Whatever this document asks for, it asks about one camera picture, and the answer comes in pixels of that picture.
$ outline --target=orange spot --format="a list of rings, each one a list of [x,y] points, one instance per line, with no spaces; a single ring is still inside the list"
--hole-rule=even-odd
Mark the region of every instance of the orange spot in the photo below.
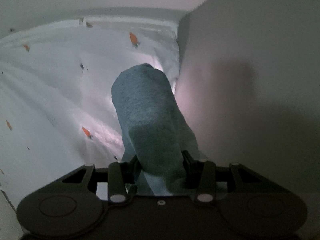
[[[133,46],[137,47],[138,46],[138,38],[136,35],[134,35],[133,33],[130,33],[130,40]]]
[[[90,133],[86,128],[82,127],[82,130],[84,131],[85,135],[86,135],[88,138],[92,139],[91,133]]]
[[[24,44],[23,47],[26,49],[27,52],[29,52],[30,47],[27,44]]]
[[[7,120],[5,121],[7,122],[7,126],[9,127],[9,129],[12,130],[12,126],[10,125],[10,123]]]

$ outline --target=rolled towel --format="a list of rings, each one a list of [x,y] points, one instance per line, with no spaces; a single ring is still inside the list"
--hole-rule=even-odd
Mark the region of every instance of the rolled towel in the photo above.
[[[134,66],[119,75],[111,94],[122,129],[122,160],[137,155],[142,166],[138,194],[187,194],[181,152],[188,150],[194,159],[200,152],[166,75],[149,64]]]

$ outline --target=white sheet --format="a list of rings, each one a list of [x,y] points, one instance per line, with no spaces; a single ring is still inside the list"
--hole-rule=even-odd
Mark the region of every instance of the white sheet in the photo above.
[[[14,206],[84,163],[107,167],[121,159],[111,86],[121,71],[141,63],[164,71],[174,90],[174,33],[80,20],[0,40],[0,183]]]

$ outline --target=blue cloth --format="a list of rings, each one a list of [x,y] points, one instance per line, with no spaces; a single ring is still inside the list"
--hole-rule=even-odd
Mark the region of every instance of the blue cloth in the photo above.
[[[200,153],[166,75],[149,64],[134,66],[119,75],[111,94],[122,129],[122,161],[137,155],[142,165],[138,194],[187,194],[181,152],[194,159]]]

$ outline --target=teal fabric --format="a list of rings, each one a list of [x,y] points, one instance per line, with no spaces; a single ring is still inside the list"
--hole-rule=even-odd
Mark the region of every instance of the teal fabric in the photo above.
[[[111,94],[125,147],[122,161],[137,155],[142,165],[138,194],[187,194],[181,152],[194,159],[200,153],[166,75],[149,64],[134,66],[119,75]]]

